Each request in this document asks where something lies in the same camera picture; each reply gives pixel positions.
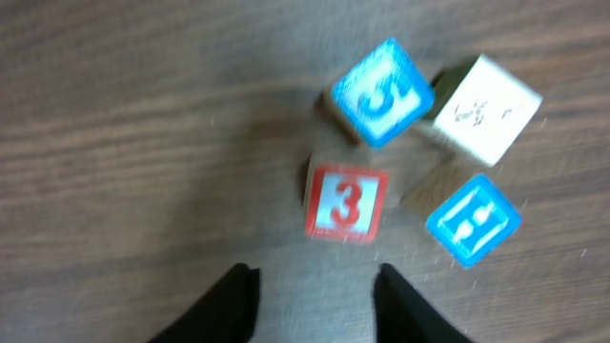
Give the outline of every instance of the blurry block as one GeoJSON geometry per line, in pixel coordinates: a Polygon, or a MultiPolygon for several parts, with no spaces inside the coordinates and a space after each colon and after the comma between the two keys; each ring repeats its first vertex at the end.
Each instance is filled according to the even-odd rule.
{"type": "Polygon", "coordinates": [[[430,215],[428,231],[466,269],[501,244],[522,221],[487,176],[467,181],[468,175],[455,165],[444,165],[407,198],[411,209],[430,215]]]}
{"type": "Polygon", "coordinates": [[[416,128],[493,167],[515,142],[542,97],[487,56],[444,72],[437,102],[416,128]]]}
{"type": "Polygon", "coordinates": [[[310,160],[305,211],[311,237],[371,243],[375,240],[388,174],[350,158],[310,160]]]}
{"type": "Polygon", "coordinates": [[[434,92],[391,38],[325,92],[325,101],[352,137],[382,148],[434,103],[434,92]]]}

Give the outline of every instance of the white block face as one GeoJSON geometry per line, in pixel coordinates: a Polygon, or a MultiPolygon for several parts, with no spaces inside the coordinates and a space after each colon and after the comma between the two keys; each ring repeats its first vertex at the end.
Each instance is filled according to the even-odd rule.
{"type": "Polygon", "coordinates": [[[340,218],[353,217],[356,222],[351,232],[366,233],[371,227],[379,180],[372,177],[349,177],[327,173],[322,183],[319,208],[315,224],[319,228],[337,228],[333,212],[340,218]]]}
{"type": "Polygon", "coordinates": [[[538,110],[542,97],[481,56],[429,131],[440,133],[487,166],[494,166],[538,110]]]}

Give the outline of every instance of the wood grain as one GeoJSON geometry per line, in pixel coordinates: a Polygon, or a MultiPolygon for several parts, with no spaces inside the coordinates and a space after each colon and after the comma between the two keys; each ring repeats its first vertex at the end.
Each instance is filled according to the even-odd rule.
{"type": "Polygon", "coordinates": [[[372,342],[393,263],[477,342],[607,342],[606,0],[0,1],[0,341],[140,342],[235,262],[254,342],[372,342]],[[299,169],[348,151],[315,107],[389,36],[431,79],[485,52],[544,97],[488,171],[525,224],[464,271],[400,199],[443,158],[413,132],[376,242],[308,239],[299,169]]]}

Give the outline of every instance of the number 3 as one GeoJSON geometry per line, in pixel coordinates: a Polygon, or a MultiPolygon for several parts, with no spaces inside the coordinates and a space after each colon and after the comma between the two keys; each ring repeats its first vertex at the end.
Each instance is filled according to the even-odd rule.
{"type": "Polygon", "coordinates": [[[384,78],[376,84],[374,90],[374,92],[380,93],[380,95],[383,96],[383,103],[377,109],[371,108],[371,94],[363,93],[362,95],[360,95],[358,106],[360,107],[360,110],[364,113],[364,115],[373,119],[379,119],[380,117],[384,116],[388,111],[390,111],[392,109],[392,106],[394,105],[394,94],[392,92],[393,86],[396,87],[400,98],[404,98],[405,96],[407,96],[407,94],[411,90],[411,84],[404,77],[400,77],[396,74],[388,75],[388,77],[384,78]]]}
{"type": "Polygon", "coordinates": [[[336,186],[336,192],[339,194],[344,194],[348,189],[350,190],[350,195],[343,201],[345,207],[348,209],[347,216],[341,216],[341,212],[338,208],[333,208],[331,212],[333,221],[335,221],[340,228],[349,228],[360,218],[358,202],[362,197],[362,187],[360,187],[356,180],[346,180],[336,186]]]}

